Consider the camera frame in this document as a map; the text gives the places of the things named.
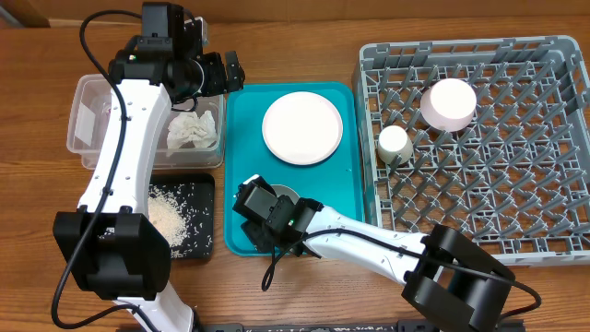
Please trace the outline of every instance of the dish rack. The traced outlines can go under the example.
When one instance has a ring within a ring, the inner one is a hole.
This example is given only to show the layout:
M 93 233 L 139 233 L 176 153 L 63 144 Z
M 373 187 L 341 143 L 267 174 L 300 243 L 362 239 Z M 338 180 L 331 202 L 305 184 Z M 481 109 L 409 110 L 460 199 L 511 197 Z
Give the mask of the dish rack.
M 470 125 L 454 133 L 427 126 L 419 109 L 448 77 L 478 98 Z M 368 44 L 353 87 L 367 222 L 450 226 L 509 265 L 590 264 L 590 84 L 574 39 Z M 408 163 L 376 158 L 388 125 L 412 139 Z

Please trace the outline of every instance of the plastic container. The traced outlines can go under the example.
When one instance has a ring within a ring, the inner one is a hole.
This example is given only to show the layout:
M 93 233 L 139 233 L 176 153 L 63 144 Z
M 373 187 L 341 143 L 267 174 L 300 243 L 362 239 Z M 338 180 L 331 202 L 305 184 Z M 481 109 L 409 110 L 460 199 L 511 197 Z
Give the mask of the plastic container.
M 190 108 L 192 101 L 175 108 Z M 225 151 L 225 98 L 199 98 L 196 112 L 199 116 L 211 111 L 217 127 L 217 141 L 209 148 L 167 148 L 168 125 L 179 113 L 172 112 L 162 130 L 154 169 L 205 169 L 216 168 L 223 162 Z M 72 103 L 72 112 L 67 130 L 66 146 L 71 152 L 82 156 L 82 165 L 94 169 L 99 160 L 100 148 L 109 124 L 111 110 L 111 87 L 101 75 L 83 76 L 77 84 Z

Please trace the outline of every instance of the teal tray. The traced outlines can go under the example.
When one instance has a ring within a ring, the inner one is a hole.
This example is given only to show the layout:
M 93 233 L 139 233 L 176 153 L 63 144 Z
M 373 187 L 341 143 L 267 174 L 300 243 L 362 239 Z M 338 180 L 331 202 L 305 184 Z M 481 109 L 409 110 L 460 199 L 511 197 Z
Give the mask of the teal tray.
M 327 160 L 311 166 L 295 166 L 275 157 L 262 137 L 262 121 L 278 98 L 309 91 L 331 101 L 342 117 L 342 141 Z M 246 85 L 230 94 L 227 112 L 223 235 L 230 250 L 241 256 L 259 254 L 242 231 L 244 217 L 231 208 L 238 185 L 254 174 L 270 184 L 284 184 L 301 197 L 313 198 L 343 215 L 364 221 L 360 149 L 354 99 L 338 82 Z

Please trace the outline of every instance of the crumpled tissue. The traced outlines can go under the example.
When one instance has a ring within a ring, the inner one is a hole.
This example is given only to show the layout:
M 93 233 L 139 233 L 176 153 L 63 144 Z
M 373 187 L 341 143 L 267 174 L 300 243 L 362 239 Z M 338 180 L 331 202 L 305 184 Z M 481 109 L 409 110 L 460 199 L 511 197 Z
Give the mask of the crumpled tissue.
M 168 130 L 168 148 L 180 148 L 191 141 L 195 148 L 208 148 L 217 140 L 215 119 L 211 111 L 205 111 L 200 118 L 195 112 L 180 113 L 172 119 Z

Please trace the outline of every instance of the small white cup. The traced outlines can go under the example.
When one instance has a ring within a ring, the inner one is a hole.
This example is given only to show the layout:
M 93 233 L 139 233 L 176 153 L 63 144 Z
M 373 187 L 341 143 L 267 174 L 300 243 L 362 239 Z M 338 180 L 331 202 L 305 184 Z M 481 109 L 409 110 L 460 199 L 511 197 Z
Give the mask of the small white cup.
M 397 125 L 390 125 L 383 129 L 377 141 L 377 154 L 384 163 L 390 164 L 395 156 L 402 158 L 400 164 L 407 162 L 414 153 L 412 140 L 406 130 Z
M 420 111 L 428 125 L 454 132 L 469 125 L 477 103 L 471 86 L 461 79 L 446 78 L 422 95 Z

